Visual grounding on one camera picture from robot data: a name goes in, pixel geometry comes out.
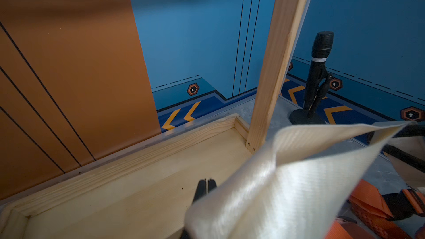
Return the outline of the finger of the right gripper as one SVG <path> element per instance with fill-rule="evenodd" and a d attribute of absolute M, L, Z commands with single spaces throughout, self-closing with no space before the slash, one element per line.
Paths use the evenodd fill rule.
<path fill-rule="evenodd" d="M 397 133 L 394 138 L 407 138 L 407 137 L 417 137 L 425 136 L 425 125 L 408 125 L 403 128 L 399 133 Z M 389 154 L 392 157 L 418 169 L 421 172 L 425 172 L 425 162 L 422 159 L 419 159 L 411 154 L 408 154 L 394 146 L 386 145 L 383 148 L 383 152 Z"/>

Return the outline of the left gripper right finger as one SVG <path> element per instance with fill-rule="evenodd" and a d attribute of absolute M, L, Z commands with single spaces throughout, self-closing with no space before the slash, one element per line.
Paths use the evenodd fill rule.
<path fill-rule="evenodd" d="M 217 188 L 217 183 L 213 179 L 209 179 L 207 181 L 207 193 L 209 194 L 211 191 L 213 191 L 215 188 Z"/>

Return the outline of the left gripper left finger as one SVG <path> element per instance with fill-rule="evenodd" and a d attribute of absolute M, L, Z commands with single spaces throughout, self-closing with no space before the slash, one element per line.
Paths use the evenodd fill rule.
<path fill-rule="evenodd" d="M 203 196 L 207 195 L 207 187 L 208 187 L 208 184 L 206 179 L 202 179 L 198 182 L 192 204 L 195 203 L 200 198 L 202 198 Z M 180 235 L 180 239 L 191 239 L 186 229 L 183 229 L 182 234 Z"/>

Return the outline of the red-orange sling bag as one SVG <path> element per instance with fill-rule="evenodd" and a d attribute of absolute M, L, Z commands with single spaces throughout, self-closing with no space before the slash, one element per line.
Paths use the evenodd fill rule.
<path fill-rule="evenodd" d="M 425 216 L 425 195 L 415 189 L 382 195 L 372 184 L 361 180 L 348 202 L 354 215 L 371 232 L 356 221 L 340 216 L 328 231 L 327 239 L 371 239 L 373 233 L 381 239 L 410 239 L 395 222 L 414 215 Z"/>

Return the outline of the beige sling bag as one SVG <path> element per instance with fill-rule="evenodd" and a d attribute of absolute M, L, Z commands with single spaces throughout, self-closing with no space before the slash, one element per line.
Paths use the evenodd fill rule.
<path fill-rule="evenodd" d="M 425 161 L 425 136 L 394 138 L 406 122 L 300 125 L 278 131 L 227 181 L 185 214 L 191 239 L 326 239 L 343 216 L 371 232 L 348 199 L 386 145 Z M 425 194 L 425 173 L 390 156 Z"/>

